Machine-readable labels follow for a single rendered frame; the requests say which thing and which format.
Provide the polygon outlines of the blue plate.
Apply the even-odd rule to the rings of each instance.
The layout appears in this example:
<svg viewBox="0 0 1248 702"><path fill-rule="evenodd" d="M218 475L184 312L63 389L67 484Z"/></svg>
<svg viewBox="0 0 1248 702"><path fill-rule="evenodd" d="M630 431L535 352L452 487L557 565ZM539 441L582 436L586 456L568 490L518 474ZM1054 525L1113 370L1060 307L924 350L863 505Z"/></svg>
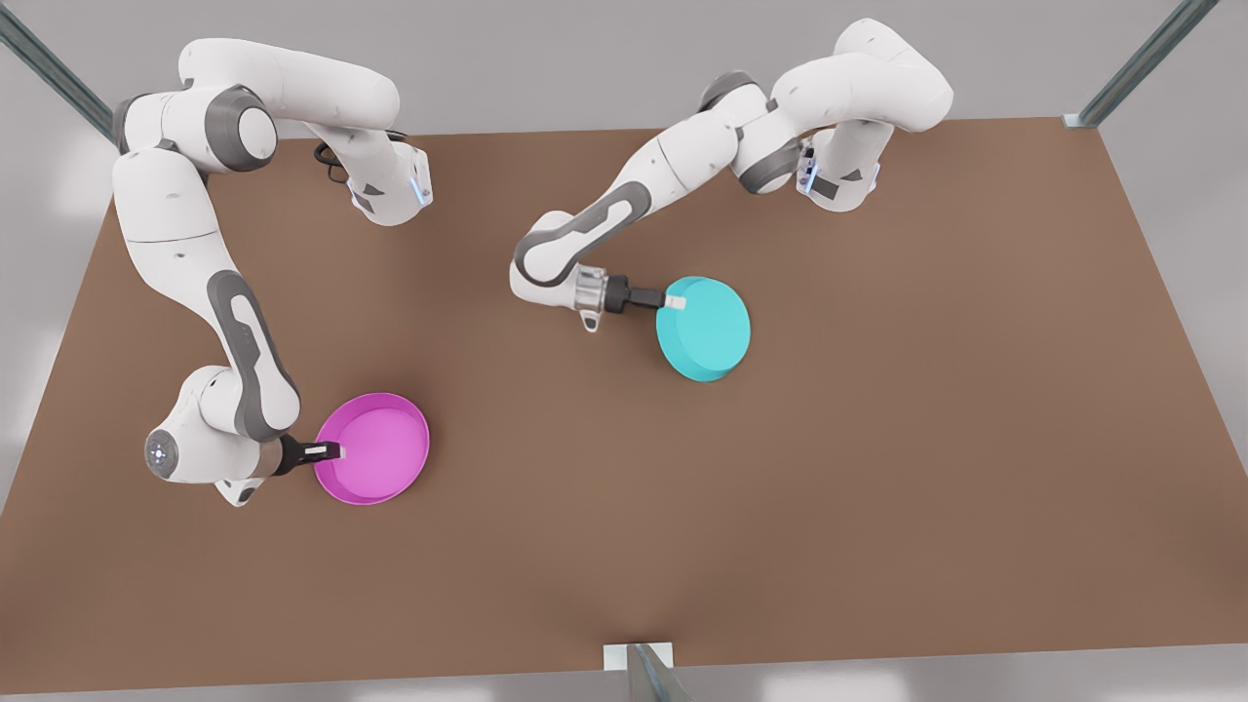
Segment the blue plate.
<svg viewBox="0 0 1248 702"><path fill-rule="evenodd" d="M753 324L740 296L728 284L686 276L666 289L681 307L656 311L656 334L664 358L683 377L713 382L736 368L753 339Z"/></svg>

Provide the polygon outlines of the pink plate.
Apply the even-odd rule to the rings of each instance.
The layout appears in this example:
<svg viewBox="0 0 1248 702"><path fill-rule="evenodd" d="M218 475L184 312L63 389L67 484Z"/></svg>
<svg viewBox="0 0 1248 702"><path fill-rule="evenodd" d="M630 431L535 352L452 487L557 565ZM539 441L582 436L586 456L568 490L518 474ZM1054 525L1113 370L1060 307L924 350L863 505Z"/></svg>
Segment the pink plate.
<svg viewBox="0 0 1248 702"><path fill-rule="evenodd" d="M357 506L379 505L409 488L431 448L427 418L394 393L364 393L334 408L318 431L321 443L338 443L339 457L314 466L331 497Z"/></svg>

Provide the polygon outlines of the silver frame post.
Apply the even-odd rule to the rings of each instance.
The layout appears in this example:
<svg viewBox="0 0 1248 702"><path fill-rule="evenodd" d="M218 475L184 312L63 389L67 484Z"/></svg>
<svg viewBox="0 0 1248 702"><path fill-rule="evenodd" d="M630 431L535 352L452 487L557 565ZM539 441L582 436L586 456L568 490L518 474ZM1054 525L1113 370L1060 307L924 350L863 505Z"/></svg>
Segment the silver frame post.
<svg viewBox="0 0 1248 702"><path fill-rule="evenodd" d="M52 52L4 2L0 2L0 42L44 80L57 97L62 97L62 101L89 121L90 126L102 134L109 142L114 142L112 107L106 105L99 94L67 67L66 62L62 62L62 59L57 57L57 54Z"/></svg>
<svg viewBox="0 0 1248 702"><path fill-rule="evenodd" d="M629 702L691 702L675 676L671 643L603 645L603 670L626 672Z"/></svg>
<svg viewBox="0 0 1248 702"><path fill-rule="evenodd" d="M1181 0L1082 110L1061 116L1065 127L1098 129L1218 5L1221 0Z"/></svg>

